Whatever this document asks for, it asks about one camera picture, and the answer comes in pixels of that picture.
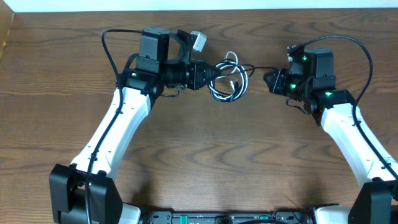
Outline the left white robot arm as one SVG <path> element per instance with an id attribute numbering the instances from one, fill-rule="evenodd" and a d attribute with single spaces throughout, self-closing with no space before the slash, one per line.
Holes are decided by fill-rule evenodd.
<path id="1" fill-rule="evenodd" d="M 116 73 L 111 105 L 94 135 L 68 166 L 55 165 L 49 176 L 55 223 L 142 223 L 142 210 L 122 201 L 118 169 L 139 125 L 165 88 L 198 90 L 220 70 L 193 59 L 206 35 L 160 27 L 141 30 L 140 49 Z"/>

